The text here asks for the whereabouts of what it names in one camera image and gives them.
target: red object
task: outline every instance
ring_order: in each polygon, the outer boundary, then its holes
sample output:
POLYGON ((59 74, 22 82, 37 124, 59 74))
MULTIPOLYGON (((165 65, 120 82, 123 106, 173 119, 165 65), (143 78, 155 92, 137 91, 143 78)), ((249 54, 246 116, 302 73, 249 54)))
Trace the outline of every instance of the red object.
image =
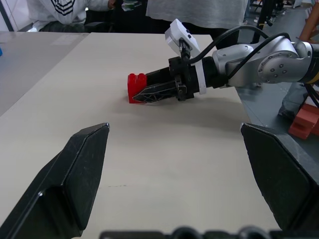
POLYGON ((319 109, 304 103, 288 132, 302 139, 310 133, 319 135, 319 109))
POLYGON ((129 74, 128 77, 128 94, 130 104, 143 103, 133 99, 135 95, 146 87, 147 77, 145 74, 129 74))

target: gray shirt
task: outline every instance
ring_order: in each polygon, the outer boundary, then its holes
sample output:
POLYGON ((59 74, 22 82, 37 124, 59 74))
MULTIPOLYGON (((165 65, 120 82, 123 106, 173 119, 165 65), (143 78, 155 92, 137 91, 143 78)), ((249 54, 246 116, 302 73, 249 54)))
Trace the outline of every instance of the gray shirt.
POLYGON ((242 24, 248 0, 148 0, 146 16, 189 22, 206 28, 242 24))

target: floor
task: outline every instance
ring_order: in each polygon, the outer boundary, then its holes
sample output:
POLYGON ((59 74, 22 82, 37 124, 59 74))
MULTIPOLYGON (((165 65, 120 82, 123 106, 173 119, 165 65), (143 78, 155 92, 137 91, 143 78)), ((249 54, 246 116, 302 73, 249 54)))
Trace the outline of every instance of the floor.
MULTIPOLYGON (((256 25, 254 23, 255 16, 251 15, 248 19, 249 24, 256 25)), ((273 26, 264 27, 264 31, 268 35, 287 32, 292 41, 298 41, 297 37, 303 29, 306 17, 306 8, 288 8, 283 14, 276 17, 273 26)), ((240 32, 239 42, 250 43, 252 37, 252 32, 243 30, 240 32)), ((246 108, 251 122, 287 132, 291 122, 277 114, 290 85, 290 83, 280 83, 275 85, 263 84, 261 88, 252 86, 237 88, 238 95, 246 108)), ((319 137, 311 135, 307 140, 293 138, 312 158, 317 159, 319 137)))

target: white table surface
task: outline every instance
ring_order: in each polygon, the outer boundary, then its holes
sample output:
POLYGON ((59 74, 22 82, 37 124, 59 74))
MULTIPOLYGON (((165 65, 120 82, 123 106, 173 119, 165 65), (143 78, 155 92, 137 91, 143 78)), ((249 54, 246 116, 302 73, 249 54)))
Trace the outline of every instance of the white table surface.
MULTIPOLYGON (((211 41, 197 36, 203 49, 211 41)), ((237 231, 278 225, 254 180, 234 88, 131 105, 127 75, 168 65, 163 35, 92 33, 0 117, 0 223, 82 128, 109 122, 103 174, 82 238, 103 230, 237 231)))
POLYGON ((0 116, 88 33, 0 32, 0 116))

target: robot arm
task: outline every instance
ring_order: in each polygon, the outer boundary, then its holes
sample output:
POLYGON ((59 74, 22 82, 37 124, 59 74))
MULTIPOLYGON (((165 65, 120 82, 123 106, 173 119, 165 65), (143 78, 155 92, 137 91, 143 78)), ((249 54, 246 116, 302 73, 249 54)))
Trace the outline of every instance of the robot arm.
POLYGON ((169 67, 138 77, 130 75, 130 103, 151 103, 176 97, 184 101, 194 93, 204 94, 206 87, 244 86, 251 83, 301 82, 312 84, 319 79, 319 46, 290 42, 278 36, 254 54, 233 76, 233 70, 261 43, 238 44, 215 51, 195 64, 196 39, 175 20, 165 33, 169 46, 180 55, 169 59, 169 67))

